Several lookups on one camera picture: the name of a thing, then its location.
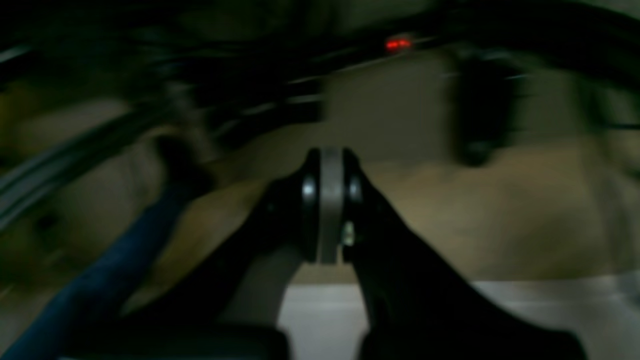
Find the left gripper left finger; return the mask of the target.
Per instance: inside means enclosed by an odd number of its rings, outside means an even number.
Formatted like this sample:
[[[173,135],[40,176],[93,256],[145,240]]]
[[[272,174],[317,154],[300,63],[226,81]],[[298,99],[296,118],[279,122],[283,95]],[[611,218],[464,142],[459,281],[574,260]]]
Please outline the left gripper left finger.
[[[320,162],[320,150],[313,148],[301,167],[301,250],[311,264],[318,256]]]

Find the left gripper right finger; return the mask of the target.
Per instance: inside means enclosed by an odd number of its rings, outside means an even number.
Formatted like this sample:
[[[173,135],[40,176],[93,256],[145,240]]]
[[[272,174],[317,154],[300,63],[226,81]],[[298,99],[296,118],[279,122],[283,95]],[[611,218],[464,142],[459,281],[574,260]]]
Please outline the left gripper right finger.
[[[362,202],[359,161],[349,148],[320,149],[318,180],[318,262],[334,265],[339,251],[357,242],[354,210]]]

